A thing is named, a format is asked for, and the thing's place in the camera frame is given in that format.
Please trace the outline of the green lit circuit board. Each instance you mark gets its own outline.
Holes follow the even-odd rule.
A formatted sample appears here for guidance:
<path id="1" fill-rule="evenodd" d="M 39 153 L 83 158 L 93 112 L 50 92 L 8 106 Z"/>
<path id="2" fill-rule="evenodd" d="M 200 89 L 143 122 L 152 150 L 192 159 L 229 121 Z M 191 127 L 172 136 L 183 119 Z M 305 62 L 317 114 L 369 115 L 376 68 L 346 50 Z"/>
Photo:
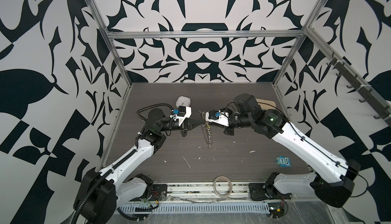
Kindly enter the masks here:
<path id="1" fill-rule="evenodd" d="M 280 219 L 289 211 L 289 205 L 285 202 L 271 202 L 268 203 L 269 217 L 272 219 Z"/>

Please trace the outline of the black wall hook rack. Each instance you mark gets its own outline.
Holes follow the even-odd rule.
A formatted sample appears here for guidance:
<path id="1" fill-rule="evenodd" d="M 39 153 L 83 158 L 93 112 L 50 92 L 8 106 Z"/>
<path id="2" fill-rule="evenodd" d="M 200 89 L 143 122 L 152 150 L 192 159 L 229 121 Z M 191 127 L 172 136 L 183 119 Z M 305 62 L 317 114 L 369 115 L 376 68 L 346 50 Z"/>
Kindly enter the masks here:
<path id="1" fill-rule="evenodd" d="M 340 60 L 336 54 L 327 54 L 326 57 L 330 59 L 328 66 L 333 66 L 337 69 L 338 77 L 344 77 L 349 85 L 348 89 L 358 92 L 361 96 L 360 103 L 367 103 L 377 113 L 374 119 L 385 121 L 388 126 L 391 126 L 391 105 L 383 98 L 380 93 L 364 78 L 355 71 L 352 66 L 344 59 Z"/>

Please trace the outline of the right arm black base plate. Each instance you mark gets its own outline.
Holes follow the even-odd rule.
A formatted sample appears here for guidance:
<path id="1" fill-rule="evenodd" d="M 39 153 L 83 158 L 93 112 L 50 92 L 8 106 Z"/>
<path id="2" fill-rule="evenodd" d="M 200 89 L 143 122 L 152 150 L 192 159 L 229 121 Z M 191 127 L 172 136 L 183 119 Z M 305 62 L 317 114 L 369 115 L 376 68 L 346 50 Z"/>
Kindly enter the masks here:
<path id="1" fill-rule="evenodd" d="M 291 199 L 291 194 L 282 194 L 274 186 L 266 183 L 250 183 L 248 189 L 252 201 Z"/>

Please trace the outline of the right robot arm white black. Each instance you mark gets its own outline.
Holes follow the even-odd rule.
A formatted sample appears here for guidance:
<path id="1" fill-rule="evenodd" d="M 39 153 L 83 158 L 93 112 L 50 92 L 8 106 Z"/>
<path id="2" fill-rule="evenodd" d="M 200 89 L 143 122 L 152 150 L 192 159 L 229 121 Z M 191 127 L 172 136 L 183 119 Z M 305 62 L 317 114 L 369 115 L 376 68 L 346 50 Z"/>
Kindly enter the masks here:
<path id="1" fill-rule="evenodd" d="M 225 134 L 233 135 L 235 129 L 249 127 L 286 147 L 312 168 L 307 175 L 272 173 L 264 185 L 269 198 L 283 194 L 308 194 L 341 208 L 352 197 L 354 179 L 360 170 L 358 162 L 347 161 L 327 151 L 304 135 L 277 108 L 264 110 L 253 95 L 241 94 L 235 97 L 233 103 L 234 111 L 224 107 L 209 115 L 210 119 L 220 120 Z"/>

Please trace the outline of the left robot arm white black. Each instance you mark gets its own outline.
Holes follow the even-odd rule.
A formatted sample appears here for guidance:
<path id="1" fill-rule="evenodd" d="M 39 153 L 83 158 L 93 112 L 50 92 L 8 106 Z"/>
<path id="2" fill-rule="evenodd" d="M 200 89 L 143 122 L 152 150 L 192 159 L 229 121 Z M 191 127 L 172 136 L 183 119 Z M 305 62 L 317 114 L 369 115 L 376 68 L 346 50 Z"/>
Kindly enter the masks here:
<path id="1" fill-rule="evenodd" d="M 136 115 L 144 126 L 138 132 L 134 146 L 112 164 L 85 174 L 73 205 L 71 223 L 76 224 L 84 217 L 90 224 L 105 224 L 126 202 L 148 197 L 153 185 L 150 178 L 142 174 L 128 182 L 126 178 L 163 146 L 172 131 L 180 131 L 186 136 L 188 131 L 206 123 L 207 114 L 200 119 L 191 118 L 191 114 L 191 107 L 174 108 L 167 103 L 137 110 Z"/>

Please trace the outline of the blue owl toy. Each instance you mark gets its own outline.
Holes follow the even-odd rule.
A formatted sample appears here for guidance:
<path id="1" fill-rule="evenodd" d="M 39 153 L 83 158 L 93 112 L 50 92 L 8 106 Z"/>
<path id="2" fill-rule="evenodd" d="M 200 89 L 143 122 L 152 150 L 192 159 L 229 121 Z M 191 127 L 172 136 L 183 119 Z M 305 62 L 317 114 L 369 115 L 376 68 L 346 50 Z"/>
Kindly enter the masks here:
<path id="1" fill-rule="evenodd" d="M 291 161 L 289 157 L 279 156 L 276 157 L 276 163 L 278 166 L 282 168 L 290 168 L 292 167 Z"/>

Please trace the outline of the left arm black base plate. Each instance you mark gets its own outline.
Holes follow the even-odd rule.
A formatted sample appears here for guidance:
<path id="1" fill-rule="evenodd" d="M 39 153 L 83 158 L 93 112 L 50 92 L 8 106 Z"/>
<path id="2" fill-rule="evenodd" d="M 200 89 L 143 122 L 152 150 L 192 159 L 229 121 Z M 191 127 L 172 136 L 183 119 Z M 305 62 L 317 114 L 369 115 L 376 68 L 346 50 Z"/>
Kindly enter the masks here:
<path id="1" fill-rule="evenodd" d="M 160 201 L 167 197 L 168 185 L 167 184 L 150 184 L 146 188 L 144 198 L 149 201 Z"/>

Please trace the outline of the white square timer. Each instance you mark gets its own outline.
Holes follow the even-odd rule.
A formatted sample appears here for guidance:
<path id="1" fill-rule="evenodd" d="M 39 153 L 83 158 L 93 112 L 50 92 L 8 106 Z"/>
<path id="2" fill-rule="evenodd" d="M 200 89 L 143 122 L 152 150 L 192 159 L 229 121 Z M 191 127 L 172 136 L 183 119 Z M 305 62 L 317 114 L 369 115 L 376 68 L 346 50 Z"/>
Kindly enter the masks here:
<path id="1" fill-rule="evenodd" d="M 191 99 L 185 96 L 180 96 L 176 101 L 176 107 L 179 106 L 185 106 L 190 107 L 191 106 Z"/>

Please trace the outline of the clear tape roll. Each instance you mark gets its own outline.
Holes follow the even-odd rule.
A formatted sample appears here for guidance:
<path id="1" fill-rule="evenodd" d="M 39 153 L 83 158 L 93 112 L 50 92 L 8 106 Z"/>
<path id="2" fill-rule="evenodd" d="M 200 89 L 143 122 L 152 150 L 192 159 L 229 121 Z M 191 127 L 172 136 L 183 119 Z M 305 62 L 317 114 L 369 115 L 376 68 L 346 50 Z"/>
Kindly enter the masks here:
<path id="1" fill-rule="evenodd" d="M 212 185 L 214 194 L 221 198 L 227 199 L 233 192 L 233 184 L 226 176 L 218 176 Z"/>

